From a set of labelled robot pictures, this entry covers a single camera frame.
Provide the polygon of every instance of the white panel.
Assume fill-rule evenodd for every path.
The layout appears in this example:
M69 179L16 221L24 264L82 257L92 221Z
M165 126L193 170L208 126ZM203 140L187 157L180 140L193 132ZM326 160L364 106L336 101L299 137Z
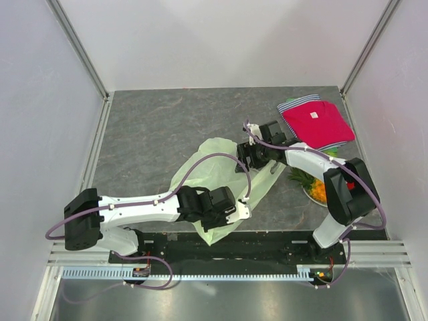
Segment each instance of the white panel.
M62 0L109 90L341 86L387 0Z
M0 319L29 320L102 107L45 1L0 10Z
M428 2L402 1L348 98L393 237L428 298Z

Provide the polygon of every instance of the reflective metal floor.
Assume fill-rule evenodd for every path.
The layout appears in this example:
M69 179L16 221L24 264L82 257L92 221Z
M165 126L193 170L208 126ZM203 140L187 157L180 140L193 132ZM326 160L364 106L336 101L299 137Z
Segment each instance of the reflective metal floor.
M81 300L115 282L62 284L69 299ZM162 291L120 286L80 305L59 295L53 310L52 321L409 320L393 270L348 270L329 290L290 282L181 282Z

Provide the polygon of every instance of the gray tabletop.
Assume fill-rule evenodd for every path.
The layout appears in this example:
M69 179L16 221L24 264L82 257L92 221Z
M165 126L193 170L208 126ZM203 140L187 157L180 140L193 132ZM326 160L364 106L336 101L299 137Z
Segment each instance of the gray tabletop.
M137 90L114 94L93 186L115 197L153 195L168 191L173 175L208 138L247 140L241 130L247 116L257 124L277 120L291 133L276 106L288 98L319 94L335 104L348 121L337 87L213 88ZM338 156L359 156L355 142L339 148ZM313 203L288 169L244 221L242 231L315 229L327 209ZM373 213L364 222L379 224ZM190 223L150 222L141 231L194 231Z

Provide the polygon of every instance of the wall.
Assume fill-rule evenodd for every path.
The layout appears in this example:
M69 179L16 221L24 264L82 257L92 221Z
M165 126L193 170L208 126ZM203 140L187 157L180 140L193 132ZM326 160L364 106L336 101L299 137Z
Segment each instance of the wall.
M102 107L42 0L0 10L0 319L29 320L51 242L86 165Z
M387 0L61 0L109 90L340 86Z
M428 298L428 2L402 1L348 95L388 215Z

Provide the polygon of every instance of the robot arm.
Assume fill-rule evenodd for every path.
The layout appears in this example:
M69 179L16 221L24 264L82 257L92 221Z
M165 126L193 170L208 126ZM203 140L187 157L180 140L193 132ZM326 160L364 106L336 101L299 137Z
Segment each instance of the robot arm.
M145 197L117 198L98 196L96 189L82 191L64 210L65 218L86 209L106 208L66 223L66 249L79 251L97 245L122 255L143 252L144 240L137 230L118 226L149 221L200 221L205 231L251 217L249 205L235 202L228 187L213 191L183 186L172 192Z
M277 122L262 126L250 124L251 133L259 139L276 146L287 146L290 150L278 150L258 144L254 139L237 147L238 158L247 168L259 169L269 161L278 161L285 165L302 169L325 184L329 214L312 234L313 250L320 252L335 245L340 236L362 217L375 209L375 204L365 190L350 175L332 163L336 161L358 175L374 193L379 195L362 160L354 158L344 160L336 157L325 159L318 154L307 152L310 147L295 138L286 139Z

